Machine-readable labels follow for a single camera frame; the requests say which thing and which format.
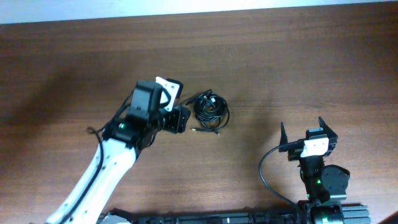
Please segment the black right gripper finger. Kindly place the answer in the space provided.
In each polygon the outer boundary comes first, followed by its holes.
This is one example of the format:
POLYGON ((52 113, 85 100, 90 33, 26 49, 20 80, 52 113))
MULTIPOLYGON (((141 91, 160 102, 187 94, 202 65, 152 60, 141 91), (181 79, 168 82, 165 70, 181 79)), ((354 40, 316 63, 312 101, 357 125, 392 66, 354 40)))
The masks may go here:
POLYGON ((318 117, 318 122, 321 128, 325 131, 329 139, 338 139, 338 135, 326 124, 321 116, 318 117))
POLYGON ((288 143, 287 133, 285 131, 284 123, 280 123, 280 146, 286 145, 288 143))

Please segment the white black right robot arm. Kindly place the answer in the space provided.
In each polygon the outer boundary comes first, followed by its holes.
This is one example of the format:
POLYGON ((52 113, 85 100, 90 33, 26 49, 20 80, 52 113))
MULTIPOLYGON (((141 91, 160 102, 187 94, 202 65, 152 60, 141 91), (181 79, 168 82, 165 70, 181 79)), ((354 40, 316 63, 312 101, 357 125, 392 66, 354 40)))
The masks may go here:
POLYGON ((338 135, 318 118, 319 127, 306 130, 305 137, 288 141, 284 124, 280 124, 279 152, 286 152, 290 162, 297 161, 300 179, 307 199, 298 202, 304 223, 343 223, 341 202, 347 198, 346 189, 351 174, 338 165, 326 165, 336 147, 338 135))

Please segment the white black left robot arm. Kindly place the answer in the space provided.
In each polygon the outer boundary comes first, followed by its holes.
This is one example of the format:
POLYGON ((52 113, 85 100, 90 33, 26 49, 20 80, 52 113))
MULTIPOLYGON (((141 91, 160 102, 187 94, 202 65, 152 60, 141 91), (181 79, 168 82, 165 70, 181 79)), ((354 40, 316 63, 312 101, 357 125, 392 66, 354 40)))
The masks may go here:
POLYGON ((139 80, 115 115, 100 129, 89 127, 98 148, 67 199, 47 223, 96 223, 114 189, 159 131, 182 133, 190 112, 175 105, 183 84, 156 77, 139 80))

